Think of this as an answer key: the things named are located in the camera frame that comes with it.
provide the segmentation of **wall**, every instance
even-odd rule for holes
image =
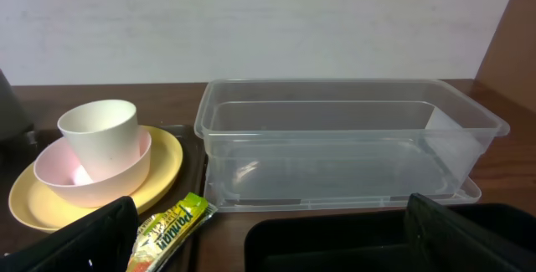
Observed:
[[[536,112],[536,0],[511,0],[477,80]]]
[[[0,0],[12,85],[474,78],[508,0]]]

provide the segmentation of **white wall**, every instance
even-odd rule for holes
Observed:
[[[12,85],[474,78],[508,0],[0,0]]]

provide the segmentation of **table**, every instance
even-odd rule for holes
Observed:
[[[473,80],[447,80],[510,124],[472,171],[481,202],[506,203],[536,215],[536,115]],[[206,84],[82,85],[15,87],[38,128],[53,128],[61,114],[91,100],[120,98],[138,108],[145,125],[193,124]],[[268,218],[356,213],[324,210],[279,213],[217,213],[195,236],[195,270],[244,270],[243,242],[256,223]]]

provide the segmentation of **white cup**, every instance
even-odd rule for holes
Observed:
[[[58,128],[95,182],[113,177],[140,158],[136,106],[99,100],[63,114]]]

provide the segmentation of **pink bowl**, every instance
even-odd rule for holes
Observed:
[[[151,161],[151,135],[140,127],[140,158],[123,172],[93,182],[69,143],[59,138],[37,157],[36,178],[65,201],[83,208],[105,205],[134,192],[147,177]]]

